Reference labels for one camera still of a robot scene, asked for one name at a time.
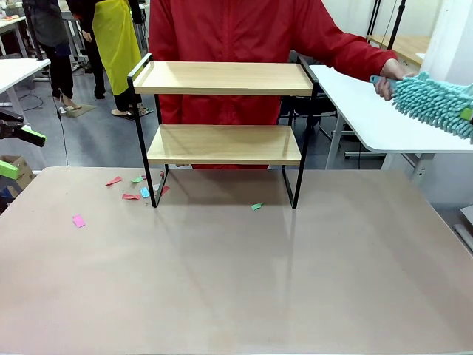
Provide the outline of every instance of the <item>white pillar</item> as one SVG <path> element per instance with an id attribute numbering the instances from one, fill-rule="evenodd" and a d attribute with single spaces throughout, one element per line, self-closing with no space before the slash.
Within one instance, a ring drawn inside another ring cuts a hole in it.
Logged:
<path id="1" fill-rule="evenodd" d="M 473 0 L 444 0 L 422 66 L 436 80 L 473 83 Z M 437 155 L 421 185 L 435 206 L 473 204 L 473 154 Z"/>

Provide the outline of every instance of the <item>cardboard box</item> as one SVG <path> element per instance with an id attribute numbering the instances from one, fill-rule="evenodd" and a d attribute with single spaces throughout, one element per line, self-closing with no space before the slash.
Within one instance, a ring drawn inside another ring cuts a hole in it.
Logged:
<path id="1" fill-rule="evenodd" d="M 10 163 L 19 169 L 18 179 L 16 180 L 0 176 L 0 195 L 5 197 L 17 197 L 20 192 L 30 185 L 35 175 L 23 157 L 0 155 L 0 160 Z"/>

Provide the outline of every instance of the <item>two-tier shelf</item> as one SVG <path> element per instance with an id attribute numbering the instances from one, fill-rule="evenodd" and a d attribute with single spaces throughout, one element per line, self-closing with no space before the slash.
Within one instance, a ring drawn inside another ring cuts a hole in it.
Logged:
<path id="1" fill-rule="evenodd" d="M 169 164 L 245 164 L 282 166 L 287 193 L 297 207 L 314 116 L 318 84 L 303 58 L 296 64 L 153 61 L 151 54 L 128 76 L 131 94 L 152 94 L 159 127 L 148 151 L 138 115 L 135 115 L 141 155 L 153 207 L 160 201 Z M 162 124 L 159 94 L 171 95 L 273 95 L 311 97 L 302 153 L 292 130 L 293 110 L 288 126 L 218 126 Z M 138 112 L 135 95 L 133 109 Z M 159 189 L 153 191 L 149 164 L 164 164 Z M 299 166 L 294 194 L 286 166 Z"/>

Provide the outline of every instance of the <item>top shelf board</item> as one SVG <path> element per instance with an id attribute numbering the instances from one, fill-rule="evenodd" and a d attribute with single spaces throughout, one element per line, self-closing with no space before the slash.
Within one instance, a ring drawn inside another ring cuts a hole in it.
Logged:
<path id="1" fill-rule="evenodd" d="M 299 64 L 151 61 L 134 82 L 137 94 L 311 96 Z"/>

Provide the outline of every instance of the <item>pink paper scrap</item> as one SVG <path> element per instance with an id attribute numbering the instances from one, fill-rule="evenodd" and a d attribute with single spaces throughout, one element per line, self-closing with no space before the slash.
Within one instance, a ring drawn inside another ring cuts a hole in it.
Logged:
<path id="1" fill-rule="evenodd" d="M 163 189 L 161 190 L 161 196 L 163 196 L 169 189 L 169 186 L 163 186 Z"/>
<path id="2" fill-rule="evenodd" d="M 128 195 L 128 194 L 123 194 L 121 196 L 122 199 L 124 200 L 139 200 L 141 199 L 140 195 Z"/>
<path id="3" fill-rule="evenodd" d="M 80 214 L 77 214 L 74 217 L 72 217 L 72 222 L 74 222 L 77 228 L 82 228 L 86 225 L 86 223 L 84 222 Z"/>
<path id="4" fill-rule="evenodd" d="M 105 186 L 111 186 L 113 185 L 114 183 L 119 183 L 121 181 L 121 177 L 117 176 L 115 179 L 113 179 L 112 181 L 110 181 L 109 183 L 107 183 Z"/>

